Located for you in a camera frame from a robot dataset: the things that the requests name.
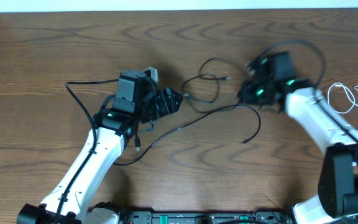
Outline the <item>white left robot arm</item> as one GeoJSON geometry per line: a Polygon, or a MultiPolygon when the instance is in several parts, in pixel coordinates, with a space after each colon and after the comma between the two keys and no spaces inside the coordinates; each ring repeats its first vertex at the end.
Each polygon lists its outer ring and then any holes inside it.
{"type": "Polygon", "coordinates": [[[139,124],[177,112],[183,97],[170,87],[159,89],[153,67],[123,70],[115,82],[117,91],[99,111],[94,116],[85,113],[91,129],[64,178],[40,205],[24,205],[18,223],[119,223],[113,209],[91,208],[94,195],[128,142],[138,137],[139,124]]]}

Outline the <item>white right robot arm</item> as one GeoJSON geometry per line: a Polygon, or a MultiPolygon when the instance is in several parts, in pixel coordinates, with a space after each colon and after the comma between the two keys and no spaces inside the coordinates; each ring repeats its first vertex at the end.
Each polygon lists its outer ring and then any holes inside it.
{"type": "Polygon", "coordinates": [[[299,123],[324,156],[318,194],[294,205],[287,223],[337,223],[358,215],[358,130],[329,109],[309,79],[298,79],[290,54],[262,53],[248,64],[238,92],[244,104],[280,110],[299,123]]]}

